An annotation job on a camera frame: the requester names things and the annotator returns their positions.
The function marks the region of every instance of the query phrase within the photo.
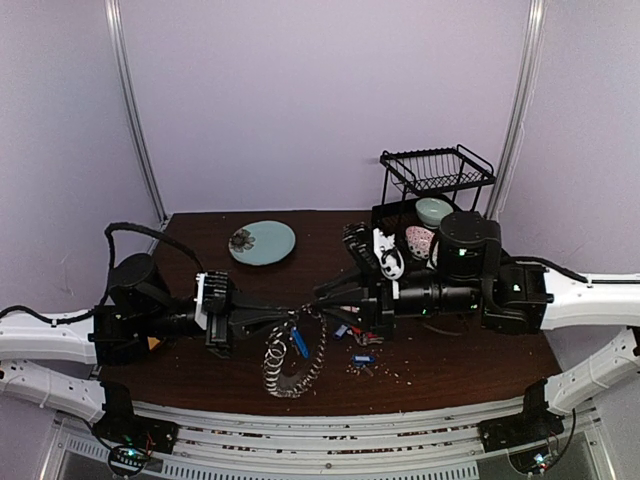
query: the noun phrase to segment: chain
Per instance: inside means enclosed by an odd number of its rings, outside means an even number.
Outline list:
[[[298,313],[291,315],[285,323],[271,330],[267,340],[267,352],[264,355],[262,372],[264,388],[274,397],[298,398],[311,388],[324,365],[324,351],[327,345],[327,321],[323,315],[312,310],[308,305],[302,308],[302,312],[320,322],[320,340],[315,348],[313,357],[307,362],[307,365],[296,374],[288,377],[282,373],[282,366],[287,356],[289,334],[299,318]]]

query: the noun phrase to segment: light green bowl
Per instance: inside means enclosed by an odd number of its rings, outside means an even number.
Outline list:
[[[437,230],[442,219],[453,213],[453,207],[439,198],[421,198],[416,202],[416,213],[425,227]]]

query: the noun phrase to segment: light blue plate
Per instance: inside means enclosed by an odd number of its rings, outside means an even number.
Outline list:
[[[269,265],[291,253],[296,234],[288,225],[273,220],[250,223],[229,239],[233,258],[247,265]]]

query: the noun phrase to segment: dish rack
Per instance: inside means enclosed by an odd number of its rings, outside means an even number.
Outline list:
[[[455,147],[416,150],[411,152],[382,152],[380,163],[385,167],[382,202],[372,209],[374,226],[389,227],[389,220],[396,218],[396,230],[400,228],[407,209],[424,197],[441,198],[460,210],[456,196],[461,190],[476,189],[475,210],[482,188],[493,185],[496,177],[491,165],[484,158],[463,145]],[[402,198],[399,202],[386,203],[389,183],[396,187]]]

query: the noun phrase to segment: wooden table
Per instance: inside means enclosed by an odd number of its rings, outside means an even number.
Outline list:
[[[194,248],[205,268],[229,270],[243,291],[300,305],[312,299],[314,285],[353,265],[342,246],[342,227],[368,218],[368,212],[178,214],[167,232]],[[268,267],[232,260],[228,238],[243,225],[265,219],[294,229],[295,251]],[[172,293],[192,295],[196,272],[190,261],[164,245],[155,256]],[[463,331],[455,318],[433,319],[429,324]],[[415,320],[399,322],[396,332],[395,341],[376,348],[358,347],[351,338],[331,339],[313,391],[296,400],[273,398],[263,390],[264,336],[238,343],[232,360],[207,352],[202,339],[182,339],[134,365],[104,368],[101,377],[127,385],[135,400],[173,407],[265,415],[352,415],[508,399],[560,371],[543,335],[498,335],[483,330],[479,319],[471,319],[467,333],[460,337],[439,335]],[[351,355],[359,352],[376,356],[373,377],[349,368]]]

